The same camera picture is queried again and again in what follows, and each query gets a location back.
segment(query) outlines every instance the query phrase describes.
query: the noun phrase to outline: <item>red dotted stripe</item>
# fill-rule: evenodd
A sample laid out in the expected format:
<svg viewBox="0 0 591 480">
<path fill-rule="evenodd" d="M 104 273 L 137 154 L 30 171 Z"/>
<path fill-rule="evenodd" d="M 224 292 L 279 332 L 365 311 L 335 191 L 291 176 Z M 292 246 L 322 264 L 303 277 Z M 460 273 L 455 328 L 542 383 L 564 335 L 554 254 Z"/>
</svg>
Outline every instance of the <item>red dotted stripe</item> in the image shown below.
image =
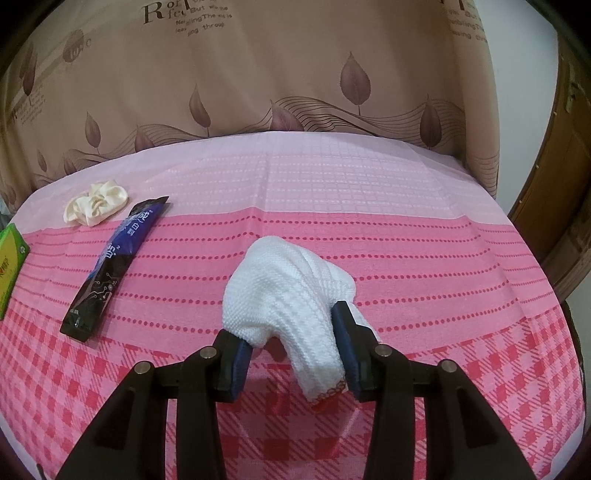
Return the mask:
<svg viewBox="0 0 591 480">
<path fill-rule="evenodd" d="M 221 236 L 218 238 L 214 238 L 214 237 L 195 237 L 195 238 L 189 238 L 189 237 L 185 237 L 185 238 L 166 238 L 166 237 L 160 237 L 160 238 L 147 238 L 145 240 L 145 242 L 223 242 L 223 241 L 227 241 L 227 240 L 234 240 L 235 238 L 240 238 L 242 236 L 255 236 L 257 238 L 260 238 L 261 236 L 258 233 L 255 232 L 242 232 L 242 233 L 238 233 L 236 235 L 232 235 L 232 236 Z"/>
<path fill-rule="evenodd" d="M 106 240 L 95 240 L 92 242 L 87 242 L 87 243 L 98 243 L 98 242 L 105 242 Z M 75 244 L 77 242 L 63 242 L 61 244 L 47 244 L 45 242 L 35 242 L 34 246 L 36 247 L 37 245 L 45 245 L 46 247 L 62 247 L 63 245 L 70 245 L 70 244 Z"/>
<path fill-rule="evenodd" d="M 14 285 L 14 288 L 19 288 L 20 290 L 24 290 L 27 293 L 30 293 L 31 295 L 35 295 L 36 297 L 44 298 L 46 300 L 52 301 L 53 303 L 57 303 L 58 305 L 66 305 L 66 306 L 69 306 L 70 305 L 68 302 L 54 299 L 54 298 L 52 298 L 52 297 L 50 297 L 48 295 L 45 295 L 44 293 L 41 294 L 41 293 L 37 293 L 36 291 L 31 291 L 28 288 L 25 288 L 25 287 L 23 287 L 21 285 L 18 285 L 18 284 Z"/>
<path fill-rule="evenodd" d="M 171 226 L 211 226 L 211 225 L 231 225 L 233 223 L 238 223 L 238 222 L 243 222 L 244 220 L 248 220 L 248 219 L 256 219 L 259 222 L 262 221 L 261 218 L 259 217 L 255 217 L 254 215 L 247 215 L 245 217 L 242 217 L 240 219 L 236 219 L 236 220 L 227 220 L 224 222 L 167 222 L 167 223 L 162 223 L 163 220 L 159 220 L 158 222 L 156 222 L 154 224 L 154 226 L 152 227 L 154 228 L 160 228 L 160 227 L 171 227 Z M 115 230 L 115 226 L 107 226 L 106 228 L 97 228 L 97 227 L 92 227 L 92 229 L 78 229 L 78 230 L 74 230 L 74 231 L 70 231 L 70 232 L 60 232 L 60 233 L 48 233 L 44 230 L 42 230 L 42 234 L 43 235 L 47 235 L 47 236 L 61 236 L 61 235 L 74 235 L 76 233 L 96 233 L 96 232 L 112 232 L 113 230 Z"/>
<path fill-rule="evenodd" d="M 244 220 L 257 220 L 262 222 L 262 218 L 254 216 L 254 215 L 246 215 L 242 218 L 236 220 L 225 220 L 223 222 L 169 222 L 169 223 L 159 223 L 158 227 L 161 226 L 216 226 L 216 225 L 232 225 L 233 223 L 243 222 Z"/>
<path fill-rule="evenodd" d="M 60 287 L 76 288 L 76 289 L 80 288 L 80 286 L 71 285 L 69 283 L 57 282 L 57 281 L 54 281 L 54 280 L 52 280 L 50 278 L 37 278 L 37 277 L 33 277 L 32 275 L 28 275 L 28 274 L 26 274 L 25 272 L 22 272 L 22 271 L 19 273 L 19 275 L 22 275 L 23 277 L 26 277 L 26 278 L 30 278 L 31 280 L 40 281 L 42 283 L 46 283 L 46 282 L 53 283 L 54 285 L 58 285 Z"/>
<path fill-rule="evenodd" d="M 416 303 L 419 301 L 427 301 L 427 300 L 441 300 L 441 299 L 452 299 L 452 298 L 458 298 L 458 297 L 468 297 L 470 295 L 477 295 L 480 293 L 487 293 L 490 291 L 495 291 L 498 290 L 499 288 L 504 287 L 505 285 L 507 285 L 509 283 L 508 280 L 505 280 L 503 283 L 499 283 L 498 285 L 495 285 L 494 287 L 487 287 L 487 288 L 480 288 L 478 290 L 469 290 L 469 291 L 461 291 L 461 292 L 457 292 L 457 293 L 442 293 L 442 294 L 438 294 L 438 295 L 425 295 L 425 296 L 421 296 L 421 297 L 400 297 L 400 298 L 396 298 L 396 299 L 379 299 L 379 300 L 365 300 L 365 301 L 358 301 L 356 302 L 356 305 L 358 307 L 361 307 L 363 305 L 378 305 L 378 304 L 384 304 L 384 303 Z"/>
<path fill-rule="evenodd" d="M 532 299 L 521 300 L 521 303 L 530 303 L 532 301 L 543 299 L 544 297 L 549 297 L 550 295 L 553 295 L 553 294 L 554 294 L 554 290 L 547 291 L 546 293 L 543 293 L 542 295 L 538 295 L 537 297 L 533 297 Z"/>
<path fill-rule="evenodd" d="M 485 239 L 485 242 L 487 244 L 492 244 L 492 245 L 523 245 L 523 240 L 516 240 L 515 242 L 494 242 L 493 240 L 487 240 Z"/>
<path fill-rule="evenodd" d="M 202 280 L 202 281 L 220 281 L 227 280 L 231 275 L 221 275 L 217 277 L 194 277 L 192 275 L 161 275 L 156 273 L 126 273 L 126 277 L 143 277 L 143 278 L 154 278 L 160 280 Z"/>
<path fill-rule="evenodd" d="M 226 255 L 136 255 L 136 258 L 161 258 L 163 260 L 223 260 L 244 255 L 244 251 Z"/>
<path fill-rule="evenodd" d="M 466 244 L 469 242 L 473 242 L 474 240 L 480 238 L 480 235 L 476 235 L 471 238 L 461 239 L 461 240 L 452 240 L 446 238 L 403 238 L 403 237 L 392 237 L 392 238 L 378 238 L 374 236 L 343 236 L 343 237 L 320 237 L 320 236 L 282 236 L 283 240 L 302 240 L 302 241 L 351 241 L 351 240 L 364 240 L 369 242 L 425 242 L 425 243 L 444 243 L 444 244 Z"/>
<path fill-rule="evenodd" d="M 533 255 L 530 252 L 524 254 L 496 254 L 496 256 L 501 258 L 533 257 Z"/>
<path fill-rule="evenodd" d="M 477 254 L 466 254 L 466 255 L 372 255 L 372 254 L 355 254 L 355 255 L 327 255 L 323 257 L 320 255 L 320 258 L 326 260 L 338 260 L 338 259 L 345 259 L 345 258 L 417 258 L 417 259 L 432 259 L 432 258 L 476 258 L 481 257 L 482 255 L 490 252 L 491 249 L 487 248 L 482 252 L 478 252 Z"/>
<path fill-rule="evenodd" d="M 411 279 L 411 278 L 443 278 L 443 277 L 466 277 L 470 275 L 479 275 L 483 273 L 492 272 L 497 267 L 500 267 L 501 264 L 497 263 L 490 268 L 486 268 L 484 270 L 474 270 L 471 272 L 450 272 L 450 273 L 429 273 L 429 274 L 414 274 L 414 275 L 367 275 L 365 277 L 353 277 L 353 280 L 404 280 Z"/>
<path fill-rule="evenodd" d="M 487 232 L 487 233 L 515 233 L 515 234 L 519 235 L 519 233 L 516 232 L 514 228 L 508 228 L 507 230 L 490 230 L 488 228 L 483 228 L 481 226 L 478 226 L 477 228 L 481 232 Z"/>
<path fill-rule="evenodd" d="M 386 223 L 386 222 L 315 222 L 312 220 L 264 220 L 263 223 L 293 223 L 295 225 L 379 225 L 379 226 L 407 226 L 415 228 L 439 228 L 446 230 L 457 230 L 466 228 L 472 223 L 469 222 L 465 225 L 449 226 L 449 225 L 419 225 L 416 223 Z"/>
<path fill-rule="evenodd" d="M 436 325 L 444 325 L 446 323 L 452 323 L 452 322 L 460 322 L 462 320 L 469 320 L 472 318 L 476 318 L 476 317 L 482 317 L 484 315 L 490 315 L 491 313 L 496 313 L 496 312 L 500 312 L 501 310 L 505 310 L 508 307 L 510 307 L 511 305 L 513 305 L 515 302 L 518 302 L 519 300 L 517 298 L 504 303 L 502 305 L 499 305 L 498 307 L 495 307 L 493 309 L 488 309 L 488 310 L 482 310 L 480 312 L 472 312 L 472 313 L 467 313 L 467 314 L 463 314 L 463 315 L 457 315 L 457 316 L 452 316 L 452 317 L 447 317 L 444 319 L 439 319 L 439 320 L 429 320 L 428 322 L 416 322 L 416 323 L 407 323 L 406 325 L 396 325 L 393 327 L 386 327 L 386 328 L 378 328 L 378 333 L 383 333 L 383 332 L 397 332 L 399 330 L 413 330 L 413 329 L 418 329 L 418 328 L 425 328 L 425 327 L 432 327 L 432 326 L 436 326 Z"/>
<path fill-rule="evenodd" d="M 128 291 L 117 291 L 115 297 L 124 297 L 128 299 L 152 300 L 152 301 L 167 301 L 169 303 L 187 303 L 195 305 L 221 305 L 221 300 L 195 300 L 195 299 L 177 299 L 173 297 L 158 297 L 155 295 L 143 295 L 139 293 L 131 293 Z"/>
<path fill-rule="evenodd" d="M 45 254 L 40 252 L 30 252 L 29 255 L 39 255 L 41 257 L 68 257 L 68 258 L 97 258 L 98 254 Z M 244 255 L 244 252 L 236 252 L 234 254 L 227 254 L 227 255 L 209 255 L 209 256 L 199 256 L 199 255 L 136 255 L 135 258 L 162 258 L 162 259 L 173 259 L 173 260 L 219 260 L 222 258 L 230 258 L 230 257 L 237 257 L 238 255 Z"/>
<path fill-rule="evenodd" d="M 548 279 L 546 277 L 544 277 L 544 278 L 538 278 L 537 280 L 523 281 L 523 282 L 519 282 L 519 283 L 511 283 L 511 285 L 513 285 L 514 287 L 524 287 L 526 285 L 533 285 L 534 283 L 539 283 L 541 281 L 548 281 Z"/>
<path fill-rule="evenodd" d="M 64 272 L 88 272 L 88 269 L 85 268 L 65 268 L 60 267 L 59 265 L 37 265 L 31 262 L 27 262 L 26 265 L 28 267 L 36 267 L 36 268 L 45 268 L 45 269 L 56 269 L 56 270 L 63 270 Z"/>
<path fill-rule="evenodd" d="M 177 332 L 184 332 L 184 333 L 205 333 L 207 335 L 217 335 L 219 333 L 218 329 L 203 329 L 203 328 L 194 328 L 194 327 L 181 327 L 180 325 L 172 325 L 170 323 L 160 323 L 160 322 L 149 322 L 147 320 L 138 320 L 132 317 L 126 317 L 124 315 L 115 315 L 113 313 L 108 313 L 107 318 L 113 320 L 121 320 L 127 323 L 133 323 L 135 325 L 142 325 L 146 327 L 158 328 L 161 330 L 176 330 Z"/>
<path fill-rule="evenodd" d="M 536 268 L 540 268 L 539 265 L 530 265 L 529 267 L 514 267 L 514 268 L 506 268 L 506 272 L 523 272 L 525 270 L 534 270 Z"/>
</svg>

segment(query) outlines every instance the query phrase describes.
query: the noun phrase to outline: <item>metal screw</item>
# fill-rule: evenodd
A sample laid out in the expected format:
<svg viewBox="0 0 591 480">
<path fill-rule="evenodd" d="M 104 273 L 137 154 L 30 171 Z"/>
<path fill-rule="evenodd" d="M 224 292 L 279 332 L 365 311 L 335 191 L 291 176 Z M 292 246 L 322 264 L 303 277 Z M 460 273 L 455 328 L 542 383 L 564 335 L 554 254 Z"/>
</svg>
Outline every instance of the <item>metal screw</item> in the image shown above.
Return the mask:
<svg viewBox="0 0 591 480">
<path fill-rule="evenodd" d="M 150 362 L 139 362 L 139 363 L 135 364 L 134 372 L 137 373 L 138 375 L 143 375 L 143 374 L 148 373 L 150 371 L 150 368 L 152 368 L 152 365 L 150 365 Z"/>
<path fill-rule="evenodd" d="M 376 345 L 376 347 L 374 348 L 374 352 L 376 353 L 376 355 L 379 356 L 390 356 L 392 355 L 392 347 L 380 343 L 379 345 Z"/>
<path fill-rule="evenodd" d="M 444 360 L 441 362 L 441 368 L 443 368 L 444 372 L 452 374 L 457 370 L 457 363 L 452 360 Z"/>
<path fill-rule="evenodd" d="M 202 358 L 213 358 L 217 355 L 217 350 L 214 346 L 204 346 L 199 350 L 199 355 L 201 355 Z"/>
</svg>

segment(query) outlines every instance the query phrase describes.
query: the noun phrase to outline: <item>green box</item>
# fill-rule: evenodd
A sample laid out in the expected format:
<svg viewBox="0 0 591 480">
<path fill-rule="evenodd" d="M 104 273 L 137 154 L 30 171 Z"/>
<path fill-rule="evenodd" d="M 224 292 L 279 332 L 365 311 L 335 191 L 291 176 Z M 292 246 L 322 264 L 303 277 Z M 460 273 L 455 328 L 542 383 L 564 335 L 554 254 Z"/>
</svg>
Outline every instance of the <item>green box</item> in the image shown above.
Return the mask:
<svg viewBox="0 0 591 480">
<path fill-rule="evenodd" d="M 0 320 L 4 320 L 8 300 L 29 250 L 13 223 L 0 232 Z"/>
</svg>

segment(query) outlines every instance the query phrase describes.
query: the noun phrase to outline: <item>white wall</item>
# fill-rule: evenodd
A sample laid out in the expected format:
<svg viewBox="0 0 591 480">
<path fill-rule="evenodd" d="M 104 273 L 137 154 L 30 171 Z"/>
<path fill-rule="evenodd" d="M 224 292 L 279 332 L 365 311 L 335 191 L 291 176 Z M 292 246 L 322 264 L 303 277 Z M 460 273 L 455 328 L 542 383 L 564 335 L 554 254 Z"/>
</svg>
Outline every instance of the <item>white wall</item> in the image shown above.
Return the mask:
<svg viewBox="0 0 591 480">
<path fill-rule="evenodd" d="M 574 327 L 581 340 L 583 367 L 587 384 L 587 419 L 591 423 L 591 275 L 587 275 L 581 284 L 566 299 L 573 316 Z"/>
<path fill-rule="evenodd" d="M 525 0 L 473 0 L 491 50 L 501 124 L 496 200 L 508 213 L 548 126 L 556 91 L 554 27 Z"/>
</svg>

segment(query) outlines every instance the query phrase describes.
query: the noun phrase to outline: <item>brown curtain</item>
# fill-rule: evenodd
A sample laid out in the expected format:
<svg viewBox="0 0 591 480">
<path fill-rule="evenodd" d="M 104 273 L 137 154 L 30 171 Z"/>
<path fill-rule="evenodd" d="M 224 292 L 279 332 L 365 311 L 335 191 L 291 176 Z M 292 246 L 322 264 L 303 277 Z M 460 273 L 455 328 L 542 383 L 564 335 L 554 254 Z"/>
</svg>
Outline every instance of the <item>brown curtain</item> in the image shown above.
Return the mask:
<svg viewBox="0 0 591 480">
<path fill-rule="evenodd" d="M 491 57 L 470 0 L 65 0 L 0 80 L 0 193 L 265 130 L 454 155 L 496 193 Z"/>
</svg>

